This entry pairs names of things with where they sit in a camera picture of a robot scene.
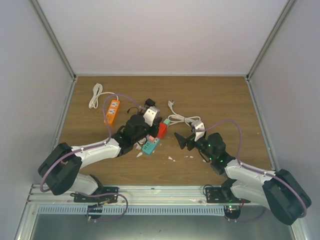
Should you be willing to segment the teal power strip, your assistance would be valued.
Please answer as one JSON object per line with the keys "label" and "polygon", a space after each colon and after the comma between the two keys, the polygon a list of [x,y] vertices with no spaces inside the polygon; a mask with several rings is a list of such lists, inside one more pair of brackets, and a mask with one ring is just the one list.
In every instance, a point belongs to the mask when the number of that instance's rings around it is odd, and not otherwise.
{"label": "teal power strip", "polygon": [[156,138],[154,141],[148,140],[142,147],[142,153],[148,156],[152,155],[159,143],[159,138]]}

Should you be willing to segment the red cube socket adapter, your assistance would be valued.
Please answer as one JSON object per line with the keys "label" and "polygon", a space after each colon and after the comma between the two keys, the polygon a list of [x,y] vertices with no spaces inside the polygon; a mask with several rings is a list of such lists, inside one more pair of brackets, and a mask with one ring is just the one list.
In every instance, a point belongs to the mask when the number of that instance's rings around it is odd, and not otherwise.
{"label": "red cube socket adapter", "polygon": [[158,128],[157,138],[162,140],[165,137],[166,133],[167,133],[167,129],[168,129],[167,124],[165,124],[163,122],[160,122],[159,123],[159,128]]}

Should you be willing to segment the orange power strip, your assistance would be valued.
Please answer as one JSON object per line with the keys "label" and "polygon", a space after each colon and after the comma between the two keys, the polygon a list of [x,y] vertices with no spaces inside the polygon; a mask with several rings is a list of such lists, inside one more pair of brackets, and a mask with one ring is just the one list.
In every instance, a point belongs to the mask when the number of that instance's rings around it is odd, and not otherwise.
{"label": "orange power strip", "polygon": [[118,110],[120,108],[121,102],[119,100],[112,100],[107,113],[105,115],[104,123],[108,123],[109,125],[113,125],[115,122]]}

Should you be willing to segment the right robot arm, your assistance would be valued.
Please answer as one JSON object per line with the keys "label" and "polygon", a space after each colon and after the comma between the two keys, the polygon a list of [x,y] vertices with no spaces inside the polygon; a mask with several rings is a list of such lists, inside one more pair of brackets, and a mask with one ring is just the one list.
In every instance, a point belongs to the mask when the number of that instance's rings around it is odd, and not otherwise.
{"label": "right robot arm", "polygon": [[308,194],[293,175],[285,170],[267,171],[244,164],[226,151],[226,144],[219,133],[196,138],[175,133],[181,149],[197,149],[219,176],[226,177],[221,185],[221,196],[228,203],[243,199],[270,210],[285,225],[292,225],[303,218],[312,205]]}

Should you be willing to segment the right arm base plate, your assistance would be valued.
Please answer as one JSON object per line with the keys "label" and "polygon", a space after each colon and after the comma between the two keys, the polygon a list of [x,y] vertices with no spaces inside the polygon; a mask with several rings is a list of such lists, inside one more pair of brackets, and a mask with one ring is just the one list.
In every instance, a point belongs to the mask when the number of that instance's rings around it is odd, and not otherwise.
{"label": "right arm base plate", "polygon": [[211,204],[242,204],[250,203],[249,200],[236,197],[229,188],[221,186],[205,185],[202,193],[207,203]]}

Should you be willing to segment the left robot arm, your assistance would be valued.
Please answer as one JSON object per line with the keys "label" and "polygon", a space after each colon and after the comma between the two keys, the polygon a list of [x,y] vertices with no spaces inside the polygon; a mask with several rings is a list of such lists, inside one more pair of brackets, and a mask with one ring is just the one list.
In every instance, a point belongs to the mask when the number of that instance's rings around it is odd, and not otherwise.
{"label": "left robot arm", "polygon": [[42,180],[41,192],[55,196],[72,191],[86,196],[92,202],[103,197],[104,187],[92,174],[80,174],[80,169],[105,159],[126,155],[134,145],[147,136],[156,137],[162,117],[134,114],[109,138],[83,146],[58,144],[38,168]]}

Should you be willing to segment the green plug adapter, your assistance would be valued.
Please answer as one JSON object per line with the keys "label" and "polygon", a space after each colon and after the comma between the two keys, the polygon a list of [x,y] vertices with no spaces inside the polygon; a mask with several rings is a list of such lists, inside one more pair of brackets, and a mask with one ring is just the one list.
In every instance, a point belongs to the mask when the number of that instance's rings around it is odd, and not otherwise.
{"label": "green plug adapter", "polygon": [[167,126],[170,126],[171,121],[170,121],[168,118],[166,118],[166,119],[163,121],[163,123],[164,123],[165,125],[167,125]]}

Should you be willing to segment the black power adapter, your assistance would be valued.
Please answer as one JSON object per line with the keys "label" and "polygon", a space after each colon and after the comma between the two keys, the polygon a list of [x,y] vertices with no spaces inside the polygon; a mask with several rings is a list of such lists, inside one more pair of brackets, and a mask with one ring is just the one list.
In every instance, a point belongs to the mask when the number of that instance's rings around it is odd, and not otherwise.
{"label": "black power adapter", "polygon": [[145,101],[145,105],[146,105],[147,107],[154,107],[154,106],[156,106],[156,102],[153,101],[152,99],[148,98],[148,99]]}

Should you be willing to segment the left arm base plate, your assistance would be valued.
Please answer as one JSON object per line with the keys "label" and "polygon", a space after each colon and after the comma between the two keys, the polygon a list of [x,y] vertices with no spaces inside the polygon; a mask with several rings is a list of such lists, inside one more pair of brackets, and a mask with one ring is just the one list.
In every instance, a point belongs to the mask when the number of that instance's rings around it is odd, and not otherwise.
{"label": "left arm base plate", "polygon": [[116,186],[104,186],[99,187],[90,196],[84,196],[83,194],[71,193],[70,196],[73,197],[75,203],[116,203],[118,201],[119,188]]}

